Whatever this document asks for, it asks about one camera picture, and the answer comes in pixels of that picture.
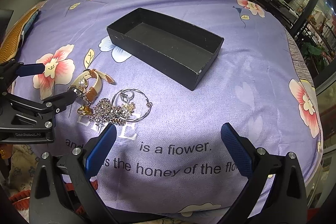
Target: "open rectangular box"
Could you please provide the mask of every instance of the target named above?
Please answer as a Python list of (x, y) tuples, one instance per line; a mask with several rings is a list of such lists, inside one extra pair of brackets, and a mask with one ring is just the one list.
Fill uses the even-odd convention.
[(158, 12), (138, 8), (107, 27), (113, 44), (194, 90), (224, 38)]

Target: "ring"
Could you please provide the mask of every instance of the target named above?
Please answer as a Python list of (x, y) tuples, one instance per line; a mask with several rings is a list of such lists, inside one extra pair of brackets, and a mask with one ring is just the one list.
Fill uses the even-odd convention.
[(89, 106), (82, 105), (79, 109), (77, 109), (77, 113), (80, 115), (91, 115), (92, 110)]
[(148, 107), (148, 110), (147, 110), (147, 112), (146, 112), (143, 116), (141, 116), (140, 118), (136, 118), (136, 119), (125, 119), (124, 117), (120, 116), (120, 115), (116, 112), (116, 108), (113, 107), (113, 108), (112, 108), (113, 114), (115, 114), (118, 118), (120, 118), (120, 119), (122, 119), (122, 120), (124, 120), (124, 121), (127, 121), (127, 122), (138, 122), (138, 121), (142, 120), (143, 118), (145, 118), (146, 116), (148, 116), (148, 114), (150, 113), (150, 111), (151, 111), (151, 109), (152, 109), (152, 106), (153, 106), (153, 103), (150, 102), (150, 101), (148, 100), (147, 96), (146, 96), (142, 91), (140, 91), (140, 90), (136, 90), (136, 89), (123, 89), (123, 90), (118, 91), (118, 92), (113, 96), (113, 98), (112, 98), (112, 102), (111, 102), (112, 106), (113, 106), (114, 101), (115, 101), (115, 99), (116, 99), (116, 97), (118, 96), (119, 93), (120, 93), (120, 94), (123, 94), (123, 95), (126, 95), (126, 94), (125, 94), (126, 92), (132, 92), (132, 93), (133, 93), (132, 98), (133, 98), (133, 97), (134, 97), (134, 91), (137, 92), (137, 93), (142, 94), (142, 95), (145, 97), (145, 99), (146, 99), (146, 106)]

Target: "gold ring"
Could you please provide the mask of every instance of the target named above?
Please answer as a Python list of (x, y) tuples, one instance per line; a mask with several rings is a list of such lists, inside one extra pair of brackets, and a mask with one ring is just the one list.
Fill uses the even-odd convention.
[(91, 115), (92, 110), (89, 106), (82, 105), (79, 109), (77, 109), (77, 113), (80, 115)]

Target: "silver bolt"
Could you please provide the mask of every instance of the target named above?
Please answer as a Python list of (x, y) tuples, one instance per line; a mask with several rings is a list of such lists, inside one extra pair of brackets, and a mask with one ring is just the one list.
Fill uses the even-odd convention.
[(288, 156), (291, 158), (291, 159), (295, 159), (296, 158), (296, 155), (294, 152), (289, 152), (288, 153)]
[(79, 147), (76, 147), (76, 148), (74, 148), (74, 149), (72, 150), (72, 153), (73, 153), (74, 155), (78, 155), (81, 151), (82, 151), (82, 150), (81, 150)]
[(44, 152), (43, 154), (42, 154), (42, 159), (46, 159), (46, 158), (48, 158), (49, 157), (49, 153), (48, 152)]
[(46, 128), (50, 128), (50, 127), (53, 126), (53, 124), (52, 124), (52, 122), (45, 122), (45, 123), (44, 123), (44, 126), (45, 126)]
[(259, 147), (259, 148), (257, 149), (257, 152), (258, 152), (259, 155), (265, 155), (265, 154), (266, 154), (266, 150), (263, 149), (262, 147)]

